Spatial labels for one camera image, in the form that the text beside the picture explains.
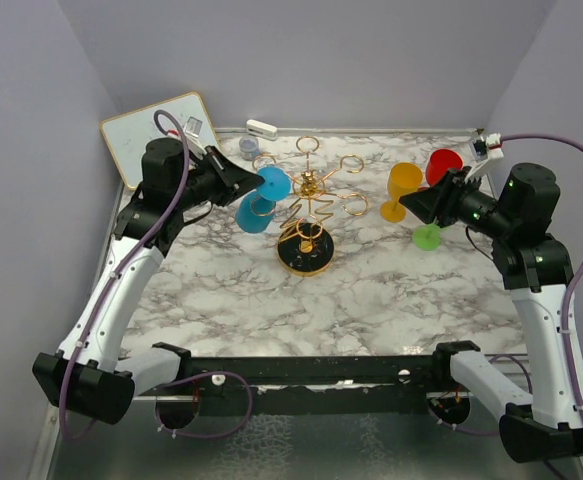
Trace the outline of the blue wine glass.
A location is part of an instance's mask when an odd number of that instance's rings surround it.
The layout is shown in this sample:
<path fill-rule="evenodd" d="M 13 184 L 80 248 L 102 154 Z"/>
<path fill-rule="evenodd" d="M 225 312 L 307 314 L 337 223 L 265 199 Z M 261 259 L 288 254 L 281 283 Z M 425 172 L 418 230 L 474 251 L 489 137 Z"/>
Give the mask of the blue wine glass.
<path fill-rule="evenodd" d="M 249 234 L 267 229 L 277 203 L 284 200 L 291 190 L 290 178 L 277 167 L 263 167 L 257 174 L 264 179 L 264 183 L 243 199 L 235 214 L 239 228 Z"/>

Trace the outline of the green wine glass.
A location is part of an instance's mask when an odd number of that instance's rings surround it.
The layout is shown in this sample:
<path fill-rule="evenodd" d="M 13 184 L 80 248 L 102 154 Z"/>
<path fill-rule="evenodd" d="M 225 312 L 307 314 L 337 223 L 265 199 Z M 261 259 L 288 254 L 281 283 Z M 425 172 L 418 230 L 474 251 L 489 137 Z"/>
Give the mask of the green wine glass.
<path fill-rule="evenodd" d="M 412 241 L 423 251 L 434 251 L 441 244 L 441 228 L 435 223 L 421 225 L 413 231 Z"/>

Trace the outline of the yellow wine glass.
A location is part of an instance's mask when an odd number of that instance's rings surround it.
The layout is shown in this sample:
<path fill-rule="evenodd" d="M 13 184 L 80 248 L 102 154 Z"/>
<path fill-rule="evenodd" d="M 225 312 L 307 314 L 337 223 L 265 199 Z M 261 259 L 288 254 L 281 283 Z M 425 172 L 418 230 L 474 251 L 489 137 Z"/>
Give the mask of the yellow wine glass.
<path fill-rule="evenodd" d="M 400 199 L 404 195 L 416 192 L 422 183 L 422 179 L 422 171 L 415 164 L 405 162 L 395 164 L 387 180 L 387 192 L 390 199 L 380 206 L 380 216 L 391 223 L 398 223 L 404 220 L 407 210 L 400 203 Z"/>

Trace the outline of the red wine glass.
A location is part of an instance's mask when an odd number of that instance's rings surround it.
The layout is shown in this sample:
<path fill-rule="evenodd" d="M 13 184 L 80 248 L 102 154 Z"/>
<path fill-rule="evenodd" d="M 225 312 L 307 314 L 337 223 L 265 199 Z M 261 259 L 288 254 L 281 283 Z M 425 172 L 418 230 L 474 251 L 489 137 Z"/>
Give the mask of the red wine glass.
<path fill-rule="evenodd" d="M 458 153 L 450 149 L 438 149 L 434 151 L 425 169 L 425 183 L 418 191 L 425 190 L 439 182 L 450 169 L 461 170 L 463 160 Z"/>

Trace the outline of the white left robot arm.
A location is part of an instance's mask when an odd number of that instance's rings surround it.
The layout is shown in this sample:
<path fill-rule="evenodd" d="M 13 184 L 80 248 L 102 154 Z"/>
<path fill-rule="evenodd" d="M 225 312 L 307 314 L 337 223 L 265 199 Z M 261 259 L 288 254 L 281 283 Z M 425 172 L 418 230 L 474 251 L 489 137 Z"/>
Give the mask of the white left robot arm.
<path fill-rule="evenodd" d="M 77 413 L 113 425 L 132 399 L 155 387 L 177 395 L 191 385 L 187 350 L 159 343 L 121 359 L 121 343 L 145 287 L 181 230 L 184 214 L 201 204 L 223 207 L 264 179 L 207 146 L 196 157 L 173 137 L 150 141 L 142 180 L 117 216 L 110 251 L 87 305 L 53 354 L 34 361 L 34 377 L 62 415 Z"/>

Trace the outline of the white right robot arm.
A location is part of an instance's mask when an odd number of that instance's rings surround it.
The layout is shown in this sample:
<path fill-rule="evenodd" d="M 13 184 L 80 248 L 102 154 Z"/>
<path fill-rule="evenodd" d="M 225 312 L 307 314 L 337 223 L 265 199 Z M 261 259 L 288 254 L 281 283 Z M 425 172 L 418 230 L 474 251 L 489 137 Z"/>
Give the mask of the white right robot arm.
<path fill-rule="evenodd" d="M 551 170 L 520 163 L 498 198 L 462 169 L 400 200 L 426 224 L 462 222 L 492 241 L 523 327 L 533 390 L 519 388 L 471 342 L 437 346 L 430 378 L 443 391 L 466 387 L 497 420 L 517 463 L 583 455 L 583 361 L 573 310 L 563 304 L 573 269 L 566 247 L 547 231 L 559 196 Z"/>

